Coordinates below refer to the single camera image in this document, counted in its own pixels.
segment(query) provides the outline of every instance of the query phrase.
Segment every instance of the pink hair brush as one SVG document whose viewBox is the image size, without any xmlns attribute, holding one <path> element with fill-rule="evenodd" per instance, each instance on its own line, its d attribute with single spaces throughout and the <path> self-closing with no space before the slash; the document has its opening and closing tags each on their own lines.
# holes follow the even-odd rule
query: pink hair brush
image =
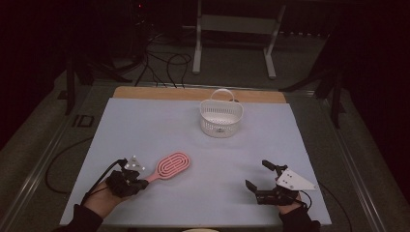
<svg viewBox="0 0 410 232">
<path fill-rule="evenodd" d="M 184 153 L 174 153 L 164 157 L 157 164 L 155 172 L 145 178 L 149 183 L 157 179 L 169 179 L 190 166 L 190 158 Z"/>
</svg>

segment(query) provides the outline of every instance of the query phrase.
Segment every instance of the brush handle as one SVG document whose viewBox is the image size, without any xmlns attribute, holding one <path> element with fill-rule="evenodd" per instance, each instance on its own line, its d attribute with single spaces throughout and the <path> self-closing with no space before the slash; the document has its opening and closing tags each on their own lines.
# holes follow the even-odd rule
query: brush handle
<svg viewBox="0 0 410 232">
<path fill-rule="evenodd" d="M 147 181 L 148 183 L 151 183 L 151 182 L 159 179 L 160 177 L 161 177 L 160 174 L 158 172 L 155 172 L 151 176 L 148 176 L 147 178 L 145 178 L 145 181 Z"/>
</svg>

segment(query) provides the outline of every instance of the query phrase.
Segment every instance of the person's hand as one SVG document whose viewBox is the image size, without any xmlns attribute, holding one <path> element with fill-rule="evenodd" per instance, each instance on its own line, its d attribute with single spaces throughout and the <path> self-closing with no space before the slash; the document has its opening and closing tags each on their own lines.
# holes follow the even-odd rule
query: person's hand
<svg viewBox="0 0 410 232">
<path fill-rule="evenodd" d="M 93 193 L 84 202 L 84 207 L 94 211 L 101 218 L 107 217 L 114 208 L 129 197 L 118 197 L 112 194 L 105 181 L 99 183 Z"/>
<path fill-rule="evenodd" d="M 296 197 L 297 200 L 301 201 L 301 194 L 298 193 L 298 196 Z M 286 206 L 277 206 L 279 212 L 281 215 L 286 215 L 287 213 L 298 209 L 299 207 L 301 207 L 302 205 L 299 204 L 298 202 L 293 202 L 291 205 L 286 205 Z"/>
</svg>

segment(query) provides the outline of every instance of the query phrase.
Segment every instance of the white basket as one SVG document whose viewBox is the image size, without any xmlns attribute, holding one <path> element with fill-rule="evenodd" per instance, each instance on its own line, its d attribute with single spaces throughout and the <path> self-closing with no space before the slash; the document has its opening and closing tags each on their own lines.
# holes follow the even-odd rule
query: white basket
<svg viewBox="0 0 410 232">
<path fill-rule="evenodd" d="M 232 96 L 232 101 L 213 100 L 217 92 L 226 92 Z M 230 137 L 239 128 L 244 108 L 235 102 L 235 98 L 227 89 L 216 90 L 209 100 L 201 102 L 201 128 L 204 133 L 216 138 Z"/>
</svg>

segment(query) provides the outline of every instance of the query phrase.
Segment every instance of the black cable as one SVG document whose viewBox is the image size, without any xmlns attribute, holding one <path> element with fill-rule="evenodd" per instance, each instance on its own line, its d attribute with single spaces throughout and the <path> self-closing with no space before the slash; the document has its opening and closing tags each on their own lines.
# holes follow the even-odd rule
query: black cable
<svg viewBox="0 0 410 232">
<path fill-rule="evenodd" d="M 100 191 L 106 190 L 106 189 L 108 189 L 108 187 L 104 187 L 104 188 L 98 189 L 98 190 L 96 190 L 96 191 L 93 191 L 93 192 L 90 193 L 90 195 L 88 195 L 88 197 L 90 197 L 90 196 L 96 194 L 97 192 L 100 192 Z"/>
<path fill-rule="evenodd" d="M 141 80 L 142 76 L 145 74 L 145 72 L 147 71 L 148 68 L 148 57 L 146 55 L 144 55 L 144 61 L 145 61 L 145 65 L 144 65 L 144 69 L 142 70 L 141 74 L 139 75 L 139 77 L 136 79 L 136 82 L 133 86 L 137 86 L 139 81 Z"/>
<path fill-rule="evenodd" d="M 174 59 L 175 57 L 178 57 L 178 56 L 182 57 L 182 58 L 185 60 L 185 63 L 186 63 L 184 73 L 182 74 L 182 77 L 181 77 L 181 85 L 182 85 L 182 87 L 185 89 L 184 77 L 185 77 L 185 74 L 187 73 L 188 61 L 187 61 L 187 59 L 186 59 L 183 55 L 181 55 L 181 54 L 175 54 L 175 55 L 171 56 L 171 57 L 168 59 L 168 62 L 166 63 L 166 73 L 168 74 L 169 79 L 172 80 L 171 73 L 169 72 L 169 65 L 172 64 L 172 63 L 171 63 L 171 60 Z"/>
<path fill-rule="evenodd" d="M 161 54 L 171 54 L 172 56 L 170 58 L 168 58 L 168 60 L 164 60 L 159 56 L 154 55 L 153 53 L 161 53 Z M 183 86 L 183 88 L 185 88 L 185 84 L 184 84 L 184 78 L 185 75 L 187 73 L 188 70 L 188 63 L 191 61 L 191 57 L 188 54 L 185 53 L 172 53 L 172 52 L 155 52 L 155 51 L 148 51 L 148 55 L 163 61 L 164 63 L 166 63 L 166 73 L 168 75 L 169 80 L 173 83 L 174 87 L 177 88 L 175 81 L 173 80 L 171 73 L 169 71 L 169 66 L 170 65 L 175 65 L 175 66 L 180 66 L 180 65 L 184 65 L 185 66 L 185 70 L 184 73 L 181 76 L 181 85 Z M 172 60 L 175 59 L 176 57 L 181 57 L 184 59 L 185 62 L 181 62 L 181 63 L 173 63 Z"/>
<path fill-rule="evenodd" d="M 301 190 L 301 192 L 304 193 L 304 194 L 307 196 L 307 198 L 308 198 L 308 200 L 309 200 L 309 202 L 310 202 L 309 205 L 307 206 L 307 209 L 309 210 L 310 207 L 311 207 L 311 204 L 312 204 L 311 198 L 310 198 L 310 196 L 309 196 L 305 191 Z"/>
<path fill-rule="evenodd" d="M 57 153 L 57 154 L 55 155 L 55 157 L 52 159 L 52 161 L 51 161 L 50 164 L 48 165 L 48 168 L 47 168 L 47 170 L 45 171 L 45 175 L 44 175 L 45 185 L 46 185 L 50 190 L 52 190 L 52 191 L 54 191 L 54 192 L 57 192 L 57 193 L 61 193 L 61 194 L 69 194 L 69 193 L 71 193 L 70 191 L 62 191 L 62 190 L 59 190 L 59 189 L 56 189 L 56 188 L 52 187 L 51 184 L 49 183 L 49 180 L 48 180 L 49 171 L 50 171 L 50 169 L 51 169 L 52 164 L 53 164 L 59 157 L 61 157 L 61 155 L 63 155 L 65 152 L 67 152 L 67 151 L 70 150 L 71 148 L 73 148 L 73 147 L 75 147 L 75 146 L 77 146 L 77 145 L 79 145 L 79 144 L 81 144 L 81 143 L 84 143 L 84 142 L 87 142 L 87 141 L 93 139 L 93 137 L 94 137 L 94 136 L 88 137 L 88 138 L 83 139 L 83 140 L 81 140 L 81 141 L 78 141 L 78 142 L 74 143 L 73 145 L 66 147 L 66 148 L 63 149 L 61 152 L 59 152 L 59 153 Z"/>
<path fill-rule="evenodd" d="M 156 79 L 159 80 L 165 88 L 167 88 L 165 82 L 163 82 L 163 81 L 155 74 L 154 70 L 153 70 L 150 66 L 147 66 L 147 67 L 148 67 L 148 69 L 151 71 L 151 73 L 153 74 L 153 77 L 154 77 L 153 80 L 157 83 L 157 86 L 158 86 L 158 82 L 156 81 Z"/>
<path fill-rule="evenodd" d="M 347 212 L 344 210 L 344 208 L 343 208 L 343 206 L 341 205 L 341 203 L 340 203 L 340 202 L 337 200 L 337 198 L 332 194 L 332 192 L 329 191 L 328 188 L 326 188 L 322 183 L 320 183 L 320 182 L 318 182 L 318 183 L 319 183 L 319 185 L 320 185 L 321 187 L 323 187 L 323 189 L 325 189 L 325 190 L 334 198 L 334 200 L 336 201 L 336 203 L 338 204 L 338 206 L 341 208 L 341 210 L 343 211 L 344 215 L 345 215 L 346 218 L 347 218 L 347 222 L 349 223 L 350 232 L 352 232 L 352 231 L 353 231 L 352 222 L 350 221 L 350 218 L 349 218 L 349 216 L 347 215 Z"/>
</svg>

